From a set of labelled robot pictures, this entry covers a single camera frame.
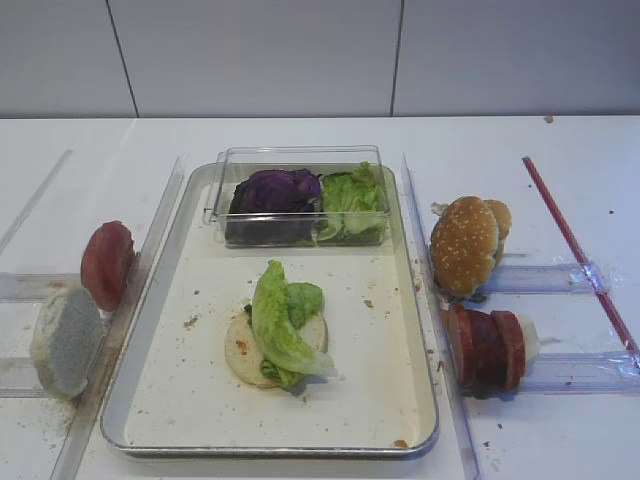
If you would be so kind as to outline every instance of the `burger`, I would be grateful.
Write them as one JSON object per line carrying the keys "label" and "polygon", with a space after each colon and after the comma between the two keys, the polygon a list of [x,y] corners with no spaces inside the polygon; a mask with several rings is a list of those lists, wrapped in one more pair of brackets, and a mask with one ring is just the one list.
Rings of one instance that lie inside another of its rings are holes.
{"label": "burger", "polygon": [[500,263],[511,213],[498,200],[474,196],[441,206],[439,213],[431,232],[436,283],[451,297],[469,297],[487,283]]}

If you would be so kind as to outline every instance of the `bread slice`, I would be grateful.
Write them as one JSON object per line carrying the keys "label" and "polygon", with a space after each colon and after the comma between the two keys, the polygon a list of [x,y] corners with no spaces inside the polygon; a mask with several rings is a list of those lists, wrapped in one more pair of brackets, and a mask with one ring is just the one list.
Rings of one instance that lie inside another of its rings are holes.
{"label": "bread slice", "polygon": [[[260,362],[264,359],[258,343],[249,326],[249,315],[238,313],[232,318],[224,341],[224,356],[236,376],[258,388],[274,388],[278,385],[260,372]],[[302,338],[311,346],[327,353],[329,333],[322,313],[314,315],[298,330]]]}
{"label": "bread slice", "polygon": [[42,304],[29,353],[49,395],[72,400],[83,392],[105,334],[98,305],[84,287],[58,290]]}

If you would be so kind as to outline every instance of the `clear acrylic holder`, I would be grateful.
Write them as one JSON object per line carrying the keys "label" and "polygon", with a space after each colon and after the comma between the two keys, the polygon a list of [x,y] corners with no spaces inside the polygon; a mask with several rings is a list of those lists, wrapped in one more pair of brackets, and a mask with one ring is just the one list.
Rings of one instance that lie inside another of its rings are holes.
{"label": "clear acrylic holder", "polygon": [[[35,209],[38,202],[53,183],[57,175],[68,163],[72,154],[72,150],[66,150],[62,154],[45,179],[20,210],[9,228],[2,237],[0,237],[0,255],[15,237],[22,224],[29,217],[30,213]],[[168,214],[171,213],[170,211],[167,213],[167,209],[169,208],[167,205],[173,207],[183,179],[183,160],[182,158],[178,158],[171,173],[169,183],[163,193],[156,216],[154,217],[156,229],[159,229],[160,225],[164,226],[163,222],[167,221]],[[132,267],[129,277],[130,284],[134,283],[136,278],[141,275],[140,269],[144,265],[142,259],[143,253],[152,249],[155,255],[155,252],[157,251],[157,245],[154,242],[159,242],[159,239],[153,237],[153,227],[154,223],[152,223],[152,228],[150,229],[147,240],[143,245],[142,253],[138,256],[136,264]],[[80,275],[78,273],[13,274],[0,272],[0,303],[41,304],[56,290],[79,283]],[[30,358],[0,357],[0,398],[44,397],[46,397],[46,393],[40,385],[33,362]]]}
{"label": "clear acrylic holder", "polygon": [[50,480],[75,478],[111,374],[129,332],[131,319],[144,303],[148,281],[155,268],[158,253],[167,237],[167,225],[175,214],[185,178],[186,158],[178,157],[164,189],[158,209],[151,221],[137,261],[129,273],[127,289],[114,312],[107,337],[93,367],[89,383],[78,403],[76,413],[51,472]]}
{"label": "clear acrylic holder", "polygon": [[[480,469],[476,457],[463,398],[470,392],[458,385],[447,329],[435,293],[431,257],[415,196],[411,173],[403,156],[401,179],[407,196],[409,218],[418,252],[417,262],[426,288],[427,303],[436,345],[444,370],[456,438],[460,450],[465,479],[479,479]],[[500,267],[485,285],[484,293],[505,294],[585,294],[602,295],[610,282],[597,265],[590,262],[560,266]],[[640,394],[638,359],[625,350],[606,353],[543,353],[536,357],[532,371],[521,380],[519,392],[538,394]]]}

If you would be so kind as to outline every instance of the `red straw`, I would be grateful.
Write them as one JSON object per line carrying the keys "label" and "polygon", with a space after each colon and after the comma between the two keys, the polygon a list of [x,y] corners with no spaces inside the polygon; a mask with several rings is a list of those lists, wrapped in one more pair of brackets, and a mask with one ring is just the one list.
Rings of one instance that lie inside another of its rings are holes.
{"label": "red straw", "polygon": [[[567,241],[567,244],[569,245],[571,252],[573,252],[573,255],[576,257],[576,260],[581,265],[587,264],[588,263],[587,256],[582,251],[582,248],[580,248],[580,245],[578,244],[578,240],[576,239],[576,237],[573,235],[573,232],[569,228],[569,224],[562,216],[562,213],[560,213],[560,209],[558,208],[558,205],[553,200],[553,197],[551,196],[551,193],[549,193],[547,186],[542,181],[542,177],[540,177],[538,170],[533,165],[533,161],[529,157],[524,157],[522,161],[524,162],[524,166],[527,168],[529,175],[533,179],[533,182],[536,184],[536,187],[538,188],[540,195],[542,195],[542,199],[544,200],[544,203],[547,204],[547,208],[549,209],[549,212],[551,212],[551,216],[553,216],[553,219],[556,221],[558,228],[560,228],[560,231],[562,232],[564,239]],[[595,291],[596,286],[594,284],[594,280],[590,279],[590,282],[593,285],[594,291]],[[636,345],[636,342],[633,340],[633,337],[631,336],[631,332],[629,332],[629,329],[624,324],[624,321],[622,320],[622,317],[620,316],[618,309],[615,307],[615,305],[611,301],[611,298],[609,298],[609,295],[606,293],[599,293],[597,291],[595,291],[595,293],[596,293],[596,296],[598,297],[598,301],[600,302],[600,305],[602,305],[602,308],[604,309],[605,313],[609,317],[609,320],[611,321],[613,328],[616,330],[618,337],[620,337],[620,340],[622,341],[624,348],[629,352],[637,354],[638,346]]]}

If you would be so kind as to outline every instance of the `lettuce leaf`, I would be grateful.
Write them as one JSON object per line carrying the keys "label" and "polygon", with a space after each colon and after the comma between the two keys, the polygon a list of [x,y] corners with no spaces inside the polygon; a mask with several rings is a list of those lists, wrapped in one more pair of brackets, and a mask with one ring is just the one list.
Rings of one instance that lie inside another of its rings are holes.
{"label": "lettuce leaf", "polygon": [[380,237],[387,226],[386,218],[376,214],[383,211],[383,194],[368,162],[361,163],[353,172],[327,175],[322,184],[322,210],[330,215],[318,232],[319,242],[358,243]]}
{"label": "lettuce leaf", "polygon": [[260,362],[260,373],[267,378],[270,378],[281,387],[295,387],[300,380],[304,378],[304,374],[297,372],[290,372],[284,368],[277,367],[273,362],[269,360],[262,360]]}
{"label": "lettuce leaf", "polygon": [[322,375],[333,368],[333,360],[307,344],[294,328],[286,287],[282,264],[272,260],[253,296],[251,327],[258,347],[279,368]]}
{"label": "lettuce leaf", "polygon": [[300,330],[322,308],[322,289],[313,283],[290,283],[286,292],[289,321]]}

